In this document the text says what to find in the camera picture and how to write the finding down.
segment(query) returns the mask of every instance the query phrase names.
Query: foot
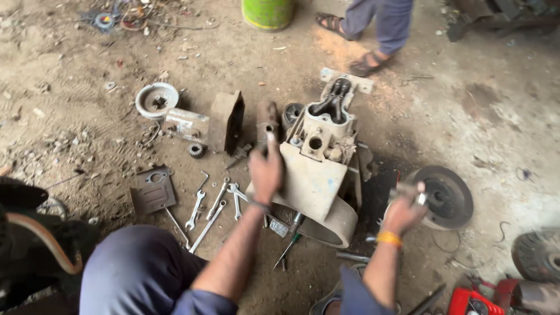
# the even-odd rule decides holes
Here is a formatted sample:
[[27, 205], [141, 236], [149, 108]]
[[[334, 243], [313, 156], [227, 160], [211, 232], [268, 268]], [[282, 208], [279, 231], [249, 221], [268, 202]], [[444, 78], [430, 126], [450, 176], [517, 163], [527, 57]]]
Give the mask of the foot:
[[358, 77], [367, 77], [370, 74], [380, 70], [386, 65], [394, 54], [384, 54], [379, 49], [366, 53], [359, 61], [354, 61], [350, 65], [350, 72]]
[[340, 23], [342, 20], [344, 20], [343, 17], [338, 17], [336, 15], [328, 13], [317, 13], [317, 15], [315, 16], [315, 22], [323, 29], [337, 33], [345, 40], [354, 40], [354, 38], [348, 37], [348, 35], [342, 29], [342, 24]]

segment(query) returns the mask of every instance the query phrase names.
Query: open-end wrench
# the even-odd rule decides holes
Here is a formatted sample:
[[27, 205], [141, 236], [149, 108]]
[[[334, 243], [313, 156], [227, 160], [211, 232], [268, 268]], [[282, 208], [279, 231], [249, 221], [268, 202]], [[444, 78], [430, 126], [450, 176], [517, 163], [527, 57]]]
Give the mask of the open-end wrench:
[[197, 218], [197, 210], [204, 196], [206, 196], [205, 192], [202, 191], [197, 192], [197, 203], [194, 204], [193, 214], [190, 215], [190, 220], [185, 224], [185, 228], [190, 227], [189, 231], [192, 231], [194, 229], [194, 220]]
[[229, 177], [224, 177], [222, 189], [220, 189], [220, 193], [218, 194], [218, 198], [216, 198], [216, 201], [214, 201], [214, 205], [212, 206], [212, 208], [210, 208], [210, 211], [206, 216], [206, 220], [210, 220], [214, 215], [214, 212], [216, 211], [216, 208], [218, 207], [220, 200], [222, 200], [223, 194], [226, 193], [227, 184], [230, 182], [230, 180], [231, 179]]
[[234, 194], [234, 201], [235, 201], [235, 216], [234, 216], [234, 219], [235, 219], [235, 221], [239, 221], [239, 218], [242, 216], [241, 207], [239, 206], [239, 195], [234, 192], [237, 189], [238, 189], [237, 183], [230, 184], [227, 188], [228, 192], [231, 192], [231, 193]]
[[220, 202], [220, 206], [218, 207], [218, 210], [216, 211], [216, 214], [214, 214], [214, 216], [212, 217], [212, 219], [210, 220], [210, 222], [208, 222], [208, 224], [206, 225], [206, 227], [204, 228], [204, 230], [202, 231], [202, 234], [200, 234], [200, 236], [197, 238], [197, 241], [194, 242], [193, 246], [189, 249], [189, 252], [191, 254], [194, 253], [194, 251], [197, 250], [198, 245], [200, 244], [200, 242], [202, 241], [202, 239], [204, 238], [204, 236], [206, 236], [206, 233], [208, 233], [208, 230], [210, 229], [210, 227], [212, 226], [212, 224], [214, 223], [214, 221], [216, 221], [216, 219], [218, 218], [218, 215], [220, 214], [220, 212], [222, 212], [223, 207], [226, 205], [226, 201], [222, 200]]

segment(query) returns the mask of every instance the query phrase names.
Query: green bucket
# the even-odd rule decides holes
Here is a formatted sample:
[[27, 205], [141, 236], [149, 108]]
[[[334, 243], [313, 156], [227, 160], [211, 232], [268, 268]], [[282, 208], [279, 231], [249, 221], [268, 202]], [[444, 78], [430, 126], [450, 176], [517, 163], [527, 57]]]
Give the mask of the green bucket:
[[293, 17], [293, 0], [242, 0], [243, 19], [249, 25], [265, 31], [277, 31], [288, 26]]

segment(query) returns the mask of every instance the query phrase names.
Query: red machine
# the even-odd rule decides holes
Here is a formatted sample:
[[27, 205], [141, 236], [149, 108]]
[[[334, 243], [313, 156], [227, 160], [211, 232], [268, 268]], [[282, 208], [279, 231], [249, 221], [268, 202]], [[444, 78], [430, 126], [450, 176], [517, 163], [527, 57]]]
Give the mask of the red machine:
[[480, 315], [504, 315], [502, 308], [473, 290], [455, 288], [447, 315], [466, 315], [475, 311]]

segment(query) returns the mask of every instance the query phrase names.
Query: sandal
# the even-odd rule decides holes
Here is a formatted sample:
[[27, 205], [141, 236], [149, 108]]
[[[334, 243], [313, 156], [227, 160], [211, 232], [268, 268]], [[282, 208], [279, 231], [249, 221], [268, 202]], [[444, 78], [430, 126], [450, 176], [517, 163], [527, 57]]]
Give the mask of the sandal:
[[[370, 66], [367, 64], [367, 55], [371, 55], [371, 57], [377, 62], [377, 66]], [[385, 66], [387, 66], [387, 61], [391, 59], [392, 56], [389, 56], [387, 59], [383, 59], [383, 57], [379, 56], [375, 53], [375, 51], [370, 51], [363, 55], [360, 61], [354, 61], [350, 64], [350, 73], [357, 76], [357, 77], [367, 77], [372, 73], [375, 73]]]
[[348, 41], [354, 41], [354, 39], [348, 37], [345, 33], [340, 31], [340, 21], [344, 20], [344, 17], [338, 17], [336, 15], [319, 12], [315, 16], [315, 22], [325, 30], [337, 33], [343, 39]]

